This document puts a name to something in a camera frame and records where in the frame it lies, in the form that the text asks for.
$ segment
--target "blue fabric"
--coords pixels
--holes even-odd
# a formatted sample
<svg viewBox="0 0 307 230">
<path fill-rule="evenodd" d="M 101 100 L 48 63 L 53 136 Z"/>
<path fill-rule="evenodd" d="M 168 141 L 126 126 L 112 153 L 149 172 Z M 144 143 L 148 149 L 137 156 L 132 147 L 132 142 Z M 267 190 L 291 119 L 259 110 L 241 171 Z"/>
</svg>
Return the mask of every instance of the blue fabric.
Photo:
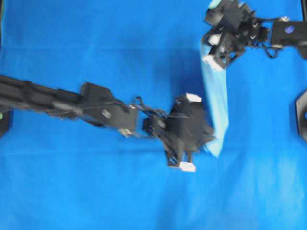
<svg viewBox="0 0 307 230">
<path fill-rule="evenodd" d="M 248 0 L 261 17 L 301 20 L 300 1 Z M 204 96 L 199 40 L 210 0 L 7 0 L 0 71 L 77 92 L 86 81 L 169 110 Z M 162 144 L 82 121 L 16 111 L 0 140 L 0 229 L 306 229 L 307 144 L 295 99 L 307 64 L 287 48 L 249 50 L 227 72 L 229 130 L 195 173 Z"/>
</svg>

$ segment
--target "blue tablecloth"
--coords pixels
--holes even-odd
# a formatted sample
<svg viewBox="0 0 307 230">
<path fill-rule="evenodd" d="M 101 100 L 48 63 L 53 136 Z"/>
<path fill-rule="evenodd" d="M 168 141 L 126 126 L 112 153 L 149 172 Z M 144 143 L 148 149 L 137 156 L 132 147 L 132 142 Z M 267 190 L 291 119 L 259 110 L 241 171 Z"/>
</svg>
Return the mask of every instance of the blue tablecloth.
<svg viewBox="0 0 307 230">
<path fill-rule="evenodd" d="M 261 17 L 301 20 L 300 1 L 248 0 Z M 169 110 L 204 96 L 199 40 L 209 0 L 6 0 L 0 74 L 78 92 L 86 81 Z M 307 144 L 295 100 L 307 63 L 249 50 L 227 72 L 220 158 L 168 168 L 162 144 L 82 121 L 16 111 L 0 139 L 0 229 L 306 229 Z"/>
</svg>

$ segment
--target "wire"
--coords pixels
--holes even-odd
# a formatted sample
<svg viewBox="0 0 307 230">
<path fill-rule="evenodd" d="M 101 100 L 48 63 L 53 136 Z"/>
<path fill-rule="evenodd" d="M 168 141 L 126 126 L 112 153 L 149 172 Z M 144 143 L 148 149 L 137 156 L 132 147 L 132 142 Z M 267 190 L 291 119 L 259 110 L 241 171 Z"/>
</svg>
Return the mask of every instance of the wire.
<svg viewBox="0 0 307 230">
<path fill-rule="evenodd" d="M 279 51 L 282 50 L 281 48 L 272 47 L 272 46 L 266 46 L 266 45 L 264 44 L 264 42 L 261 42 L 261 43 L 258 43 L 258 42 L 257 42 L 256 44 L 252 45 L 251 47 L 253 47 L 253 48 L 261 48 L 261 49 L 264 49 L 265 54 L 266 54 L 269 58 L 271 58 L 271 59 L 277 58 Z M 269 52 L 270 49 L 272 49 L 272 50 L 275 51 L 275 53 L 274 53 L 273 55 Z"/>
</svg>

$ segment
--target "light blue cloth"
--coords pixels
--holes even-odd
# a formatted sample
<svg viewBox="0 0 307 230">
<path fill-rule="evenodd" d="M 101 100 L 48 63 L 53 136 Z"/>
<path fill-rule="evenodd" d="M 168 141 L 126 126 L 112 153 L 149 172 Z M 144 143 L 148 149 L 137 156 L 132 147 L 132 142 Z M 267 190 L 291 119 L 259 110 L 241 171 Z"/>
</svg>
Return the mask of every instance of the light blue cloth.
<svg viewBox="0 0 307 230">
<path fill-rule="evenodd" d="M 209 114 L 216 136 L 216 139 L 207 143 L 205 148 L 208 149 L 213 156 L 218 157 L 222 150 L 224 137 L 229 125 L 226 70 L 215 71 L 210 65 L 202 60 L 202 57 L 207 55 L 209 51 L 210 48 L 201 43 L 201 69 Z"/>
</svg>

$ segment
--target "purple sticker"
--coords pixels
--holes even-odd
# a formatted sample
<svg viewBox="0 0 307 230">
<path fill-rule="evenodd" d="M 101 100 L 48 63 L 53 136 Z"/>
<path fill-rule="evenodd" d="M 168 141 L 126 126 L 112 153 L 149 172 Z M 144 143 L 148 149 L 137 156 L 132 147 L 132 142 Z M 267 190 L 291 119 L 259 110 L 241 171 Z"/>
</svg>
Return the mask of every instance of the purple sticker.
<svg viewBox="0 0 307 230">
<path fill-rule="evenodd" d="M 295 26 L 293 25 L 287 26 L 284 30 L 286 31 L 287 34 L 290 34 L 295 30 Z"/>
</svg>

